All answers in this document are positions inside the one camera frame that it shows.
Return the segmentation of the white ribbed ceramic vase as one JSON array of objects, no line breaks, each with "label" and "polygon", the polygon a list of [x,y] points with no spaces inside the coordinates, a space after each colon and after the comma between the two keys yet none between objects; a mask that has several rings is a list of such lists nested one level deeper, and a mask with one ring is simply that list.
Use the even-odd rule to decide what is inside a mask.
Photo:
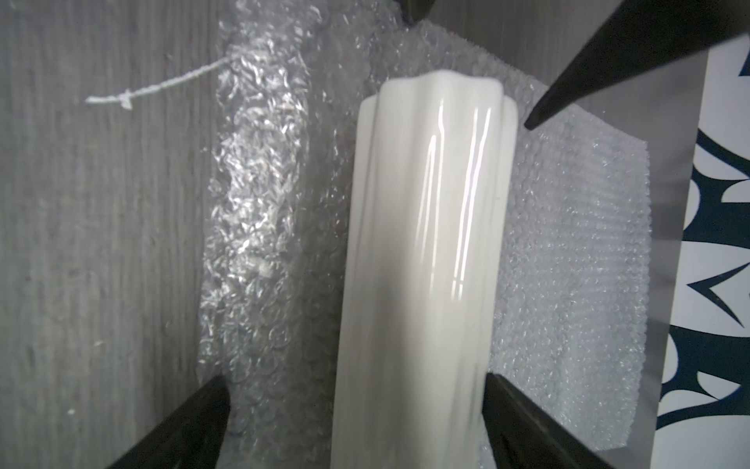
[{"label": "white ribbed ceramic vase", "polygon": [[499,80],[449,70],[362,102],[332,467],[477,465],[518,125]]}]

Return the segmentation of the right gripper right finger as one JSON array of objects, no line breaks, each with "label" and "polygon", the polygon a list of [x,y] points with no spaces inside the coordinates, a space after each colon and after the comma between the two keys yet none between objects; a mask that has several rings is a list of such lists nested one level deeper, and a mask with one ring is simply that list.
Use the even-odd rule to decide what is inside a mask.
[{"label": "right gripper right finger", "polygon": [[609,467],[609,463],[499,374],[486,375],[482,417],[498,468]]}]

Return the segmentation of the clear bubble wrap sheet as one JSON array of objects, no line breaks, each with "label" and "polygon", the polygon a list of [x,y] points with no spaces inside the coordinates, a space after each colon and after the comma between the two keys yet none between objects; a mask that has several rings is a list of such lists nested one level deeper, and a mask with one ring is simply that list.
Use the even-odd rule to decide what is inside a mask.
[{"label": "clear bubble wrap sheet", "polygon": [[[325,468],[361,101],[454,70],[527,113],[545,86],[391,1],[233,1],[220,31],[198,359],[232,393],[219,466]],[[521,130],[489,367],[595,451],[636,414],[649,263],[646,144],[581,107]]]}]

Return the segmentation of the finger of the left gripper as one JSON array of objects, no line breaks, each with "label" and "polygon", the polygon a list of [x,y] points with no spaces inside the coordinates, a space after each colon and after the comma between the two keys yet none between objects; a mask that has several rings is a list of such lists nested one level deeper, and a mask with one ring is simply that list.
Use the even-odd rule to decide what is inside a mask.
[{"label": "finger of the left gripper", "polygon": [[577,100],[749,31],[749,3],[623,1],[539,99],[532,131]]},{"label": "finger of the left gripper", "polygon": [[436,0],[400,0],[402,19],[407,25],[425,20],[433,10]]}]

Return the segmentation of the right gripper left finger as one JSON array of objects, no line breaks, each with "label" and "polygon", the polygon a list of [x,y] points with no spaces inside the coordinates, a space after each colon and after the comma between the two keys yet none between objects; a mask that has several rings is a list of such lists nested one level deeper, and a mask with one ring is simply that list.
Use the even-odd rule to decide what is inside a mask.
[{"label": "right gripper left finger", "polygon": [[112,468],[214,468],[230,417],[226,377],[217,375],[119,457]]}]

